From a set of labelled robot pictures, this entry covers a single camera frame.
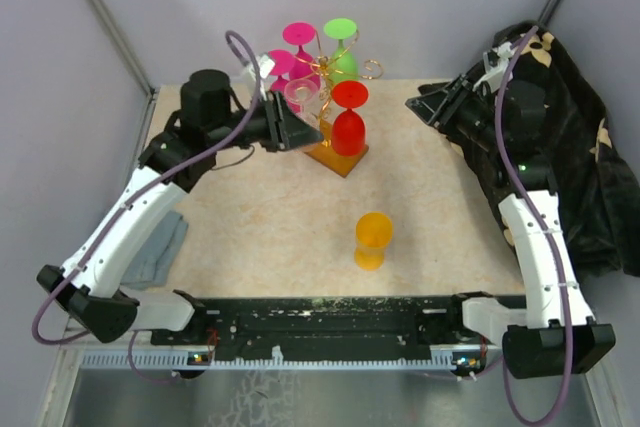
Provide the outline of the magenta plastic wine glass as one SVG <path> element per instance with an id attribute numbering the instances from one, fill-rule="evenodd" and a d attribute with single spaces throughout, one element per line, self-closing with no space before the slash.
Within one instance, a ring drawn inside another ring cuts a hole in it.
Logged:
<path id="1" fill-rule="evenodd" d="M 294 22 L 284 28 L 283 40 L 296 48 L 294 66 L 289 73 L 291 80 L 308 79 L 318 84 L 312 69 L 314 58 L 305 51 L 305 46 L 315 38 L 315 34 L 315 28 L 306 22 Z"/>

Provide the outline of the gold wire wine glass rack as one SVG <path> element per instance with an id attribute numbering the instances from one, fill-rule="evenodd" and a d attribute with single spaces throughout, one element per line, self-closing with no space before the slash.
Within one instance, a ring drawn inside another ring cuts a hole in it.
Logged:
<path id="1" fill-rule="evenodd" d="M 323 135 L 323 140 L 310 148 L 307 155 L 345 178 L 369 150 L 365 121 L 357 110 L 369 100 L 364 82 L 380 78 L 383 68 L 373 59 L 364 62 L 366 75 L 358 71 L 356 62 L 347 69 L 342 67 L 359 40 L 356 27 L 331 27 L 325 34 L 338 41 L 336 52 L 330 56 L 320 53 L 305 62 L 311 69 L 310 75 L 321 81 L 320 108 L 315 119 Z"/>

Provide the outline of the red plastic wine glass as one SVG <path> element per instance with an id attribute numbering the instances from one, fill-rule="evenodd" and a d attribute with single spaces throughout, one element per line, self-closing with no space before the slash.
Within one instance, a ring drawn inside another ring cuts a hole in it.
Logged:
<path id="1" fill-rule="evenodd" d="M 333 88 L 332 98 L 343 108 L 332 125 L 332 147 L 338 155 L 356 156 L 364 149 L 366 142 L 366 126 L 356 109 L 367 102 L 369 92 L 361 82 L 347 80 Z"/>

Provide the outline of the green plastic wine glass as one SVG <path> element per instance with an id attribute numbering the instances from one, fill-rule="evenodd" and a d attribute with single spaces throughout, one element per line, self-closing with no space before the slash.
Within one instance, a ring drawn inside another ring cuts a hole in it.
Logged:
<path id="1" fill-rule="evenodd" d="M 338 42 L 329 62 L 330 83 L 337 85 L 343 81 L 356 80 L 358 78 L 358 64 L 350 52 L 347 41 L 357 37 L 357 24 L 348 18 L 334 18 L 324 25 L 323 31 L 327 37 Z"/>

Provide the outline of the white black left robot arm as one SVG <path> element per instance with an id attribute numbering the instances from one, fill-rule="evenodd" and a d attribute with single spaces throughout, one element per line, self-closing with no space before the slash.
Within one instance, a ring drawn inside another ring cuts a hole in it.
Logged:
<path id="1" fill-rule="evenodd" d="M 229 76 L 193 73 L 180 89 L 180 106 L 142 152 L 124 192 L 90 238 L 61 266 L 37 275 L 49 294 L 85 333 L 111 343 L 129 331 L 172 331 L 184 342 L 208 331 L 200 301 L 181 291 L 128 293 L 121 280 L 166 214 L 216 164 L 218 151 L 259 144 L 287 152 L 321 142 L 280 92 L 255 92 L 242 108 Z"/>

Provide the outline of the clear wine glass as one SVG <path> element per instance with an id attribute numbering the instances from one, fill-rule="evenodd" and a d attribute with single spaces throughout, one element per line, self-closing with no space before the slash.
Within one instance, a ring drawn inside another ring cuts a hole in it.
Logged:
<path id="1" fill-rule="evenodd" d="M 321 102 L 319 87 L 309 79 L 295 79 L 287 83 L 284 96 L 291 110 L 309 125 L 319 125 Z"/>

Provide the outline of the orange plastic wine glass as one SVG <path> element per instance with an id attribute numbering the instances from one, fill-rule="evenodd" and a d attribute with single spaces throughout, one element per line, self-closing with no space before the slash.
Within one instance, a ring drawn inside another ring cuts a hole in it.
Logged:
<path id="1" fill-rule="evenodd" d="M 393 237 L 393 223 L 382 212 L 369 212 L 362 216 L 355 227 L 356 247 L 354 260 L 363 270 L 373 271 L 385 260 L 386 248 Z"/>

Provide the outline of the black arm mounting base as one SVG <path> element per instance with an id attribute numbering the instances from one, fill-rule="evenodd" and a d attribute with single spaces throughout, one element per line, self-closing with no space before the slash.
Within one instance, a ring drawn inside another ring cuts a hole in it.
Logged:
<path id="1" fill-rule="evenodd" d="M 151 343 L 204 349 L 210 366 L 448 371 L 475 377 L 494 344 L 464 329 L 445 296 L 202 298 L 180 332 Z"/>

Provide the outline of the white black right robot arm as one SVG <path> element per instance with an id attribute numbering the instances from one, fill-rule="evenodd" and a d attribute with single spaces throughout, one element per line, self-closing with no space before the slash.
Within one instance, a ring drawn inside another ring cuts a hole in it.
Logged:
<path id="1" fill-rule="evenodd" d="M 426 84 L 407 107 L 439 133 L 459 134 L 489 157 L 489 184 L 506 190 L 498 210 L 511 231 L 526 304 L 510 308 L 484 292 L 457 294 L 446 319 L 461 343 L 481 335 L 501 347 L 517 379 L 590 371 L 615 345 L 614 330 L 595 320 L 576 280 L 563 238 L 558 187 L 542 149 L 544 91 L 508 83 L 499 121 L 487 83 L 465 76 Z"/>

